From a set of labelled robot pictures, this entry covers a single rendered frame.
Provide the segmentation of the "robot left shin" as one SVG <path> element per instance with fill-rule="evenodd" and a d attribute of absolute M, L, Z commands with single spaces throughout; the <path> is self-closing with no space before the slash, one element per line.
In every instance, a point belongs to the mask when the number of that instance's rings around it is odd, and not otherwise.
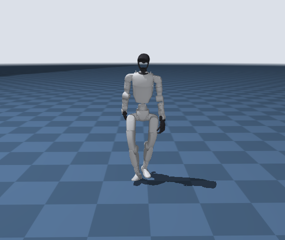
<path fill-rule="evenodd" d="M 153 148 L 150 147 L 149 150 L 144 149 L 143 151 L 143 169 L 147 169 L 149 161 L 151 160 L 153 154 Z"/>

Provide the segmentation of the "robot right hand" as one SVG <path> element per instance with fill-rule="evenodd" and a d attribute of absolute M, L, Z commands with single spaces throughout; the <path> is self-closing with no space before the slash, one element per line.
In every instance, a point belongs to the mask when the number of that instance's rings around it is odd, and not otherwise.
<path fill-rule="evenodd" d="M 126 113 L 126 111 L 123 111 L 122 115 L 123 115 L 124 119 L 127 120 L 127 113 Z"/>

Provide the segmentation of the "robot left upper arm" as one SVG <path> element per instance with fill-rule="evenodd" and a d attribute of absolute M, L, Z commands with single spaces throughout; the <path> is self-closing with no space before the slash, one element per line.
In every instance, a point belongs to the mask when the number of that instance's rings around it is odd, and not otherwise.
<path fill-rule="evenodd" d="M 157 96 L 155 96 L 156 102 L 162 102 L 163 101 L 163 98 L 162 98 L 162 92 L 163 92 L 162 78 L 158 75 L 153 75 L 153 81 L 156 83 L 156 85 L 155 85 L 156 93 L 157 93 Z"/>

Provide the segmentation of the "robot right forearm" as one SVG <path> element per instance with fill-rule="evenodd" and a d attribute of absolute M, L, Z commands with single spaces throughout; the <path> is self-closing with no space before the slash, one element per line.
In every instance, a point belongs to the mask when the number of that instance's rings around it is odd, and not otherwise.
<path fill-rule="evenodd" d="M 122 109 L 121 109 L 121 113 L 123 114 L 124 111 L 126 111 L 127 113 L 127 109 L 128 109 L 128 99 L 123 99 L 123 94 L 122 94 Z"/>

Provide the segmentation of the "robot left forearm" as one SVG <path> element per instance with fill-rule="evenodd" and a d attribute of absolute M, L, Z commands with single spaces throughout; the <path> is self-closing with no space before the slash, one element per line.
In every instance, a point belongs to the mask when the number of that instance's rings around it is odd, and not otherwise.
<path fill-rule="evenodd" d="M 166 119 L 166 115 L 165 115 L 165 109 L 164 109 L 164 97 L 162 95 L 162 102 L 159 102 L 157 104 L 158 106 L 158 114 L 159 114 L 159 118 L 160 116 L 162 116 L 162 120 Z"/>

